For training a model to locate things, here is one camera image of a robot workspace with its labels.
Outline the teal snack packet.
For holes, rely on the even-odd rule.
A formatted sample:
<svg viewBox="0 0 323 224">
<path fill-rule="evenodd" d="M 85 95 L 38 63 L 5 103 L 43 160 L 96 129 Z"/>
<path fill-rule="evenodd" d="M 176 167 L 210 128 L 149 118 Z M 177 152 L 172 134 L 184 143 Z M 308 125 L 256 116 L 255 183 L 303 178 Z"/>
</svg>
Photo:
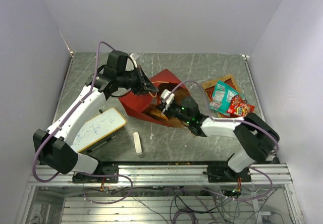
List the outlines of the teal snack packet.
<svg viewBox="0 0 323 224">
<path fill-rule="evenodd" d="M 236 89 L 219 80 L 214 87 L 209 108 L 229 116 L 228 109 L 231 105 L 232 98 L 238 94 L 239 92 Z"/>
</svg>

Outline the red paper bag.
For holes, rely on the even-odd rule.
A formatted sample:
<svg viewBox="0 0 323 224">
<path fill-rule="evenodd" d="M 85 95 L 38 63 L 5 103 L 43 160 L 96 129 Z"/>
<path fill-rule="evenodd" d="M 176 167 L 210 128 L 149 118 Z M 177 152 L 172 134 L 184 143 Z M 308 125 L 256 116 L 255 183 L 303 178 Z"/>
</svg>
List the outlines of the red paper bag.
<svg viewBox="0 0 323 224">
<path fill-rule="evenodd" d="M 172 128 L 181 128 L 184 125 L 199 123 L 201 114 L 198 110 L 198 105 L 193 102 L 193 98 L 185 85 L 176 88 L 181 81 L 175 74 L 168 69 L 165 69 L 150 78 L 150 80 L 159 89 L 158 93 L 135 95 L 131 92 L 128 95 L 119 98 L 127 115 Z M 173 103 L 182 107 L 182 120 L 171 118 L 168 121 L 159 121 L 147 114 L 147 111 L 154 107 L 164 113 L 164 106 L 161 103 L 160 95 L 165 89 L 169 91 L 174 90 L 175 99 Z"/>
</svg>

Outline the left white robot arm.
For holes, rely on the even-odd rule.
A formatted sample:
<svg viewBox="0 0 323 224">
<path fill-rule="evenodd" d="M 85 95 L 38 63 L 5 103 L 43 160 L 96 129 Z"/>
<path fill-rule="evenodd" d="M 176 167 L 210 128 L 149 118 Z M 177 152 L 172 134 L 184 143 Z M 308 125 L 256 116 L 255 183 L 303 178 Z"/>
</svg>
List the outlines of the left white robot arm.
<svg viewBox="0 0 323 224">
<path fill-rule="evenodd" d="M 60 174 L 79 172 L 91 182 L 98 182 L 105 175 L 101 161 L 76 152 L 71 145 L 89 116 L 120 88 L 135 95 L 158 92 L 140 65 L 133 64 L 130 71 L 126 69 L 131 61 L 127 53 L 111 51 L 106 64 L 95 66 L 94 74 L 68 110 L 46 130 L 38 129 L 33 134 L 36 153 L 32 173 L 39 182 L 43 180 L 36 173 L 37 163 L 45 164 Z"/>
</svg>

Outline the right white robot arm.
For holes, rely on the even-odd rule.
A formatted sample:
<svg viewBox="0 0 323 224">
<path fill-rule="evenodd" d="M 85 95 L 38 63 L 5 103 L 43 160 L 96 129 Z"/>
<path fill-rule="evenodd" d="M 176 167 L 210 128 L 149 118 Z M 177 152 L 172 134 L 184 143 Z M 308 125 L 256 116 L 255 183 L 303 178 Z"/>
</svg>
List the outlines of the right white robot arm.
<svg viewBox="0 0 323 224">
<path fill-rule="evenodd" d="M 214 118 L 200 112 L 195 100 L 187 96 L 176 103 L 162 100 L 157 106 L 168 118 L 181 121 L 189 131 L 200 137 L 225 136 L 236 138 L 242 149 L 234 153 L 223 168 L 223 177 L 234 181 L 246 167 L 265 161 L 274 149 L 278 149 L 279 135 L 254 113 L 233 119 Z"/>
</svg>

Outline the red yellow snack packet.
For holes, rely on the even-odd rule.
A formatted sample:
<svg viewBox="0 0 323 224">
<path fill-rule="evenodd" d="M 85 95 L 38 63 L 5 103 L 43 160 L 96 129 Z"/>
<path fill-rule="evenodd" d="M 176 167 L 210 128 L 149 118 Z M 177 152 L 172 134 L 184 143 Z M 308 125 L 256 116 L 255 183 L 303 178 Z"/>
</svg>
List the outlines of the red yellow snack packet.
<svg viewBox="0 0 323 224">
<path fill-rule="evenodd" d="M 231 100 L 227 113 L 231 117 L 245 117 L 254 112 L 255 106 L 248 104 L 239 94 Z"/>
</svg>

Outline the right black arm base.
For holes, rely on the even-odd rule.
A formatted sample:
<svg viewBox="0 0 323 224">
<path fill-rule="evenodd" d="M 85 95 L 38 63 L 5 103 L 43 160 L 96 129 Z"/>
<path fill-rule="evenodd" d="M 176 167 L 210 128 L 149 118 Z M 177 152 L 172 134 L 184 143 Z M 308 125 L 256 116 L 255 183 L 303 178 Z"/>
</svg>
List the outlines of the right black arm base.
<svg viewBox="0 0 323 224">
<path fill-rule="evenodd" d="M 214 162 L 207 166 L 206 171 L 202 172 L 208 177 L 209 183 L 226 183 L 232 182 L 251 182 L 249 168 L 244 168 L 241 172 L 236 173 L 231 170 L 224 162 Z"/>
</svg>

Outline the orange snack packet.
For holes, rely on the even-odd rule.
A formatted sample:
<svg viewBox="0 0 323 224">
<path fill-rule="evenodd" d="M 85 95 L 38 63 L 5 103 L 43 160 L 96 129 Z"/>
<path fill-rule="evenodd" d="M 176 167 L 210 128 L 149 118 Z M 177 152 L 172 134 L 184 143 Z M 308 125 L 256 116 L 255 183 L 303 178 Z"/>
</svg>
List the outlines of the orange snack packet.
<svg viewBox="0 0 323 224">
<path fill-rule="evenodd" d="M 152 118 L 156 119 L 156 120 L 163 120 L 163 121 L 168 121 L 169 119 L 157 108 L 150 108 L 147 111 L 147 114 L 150 115 Z"/>
</svg>

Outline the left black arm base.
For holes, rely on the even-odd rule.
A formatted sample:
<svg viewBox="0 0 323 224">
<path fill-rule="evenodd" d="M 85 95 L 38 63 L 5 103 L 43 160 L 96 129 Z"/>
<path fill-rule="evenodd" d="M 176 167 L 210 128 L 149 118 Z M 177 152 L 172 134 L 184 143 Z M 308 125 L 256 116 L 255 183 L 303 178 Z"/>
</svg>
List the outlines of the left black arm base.
<svg viewBox="0 0 323 224">
<path fill-rule="evenodd" d="M 102 165 L 92 174 L 77 172 L 72 177 L 74 184 L 117 183 L 119 168 L 115 165 Z"/>
</svg>

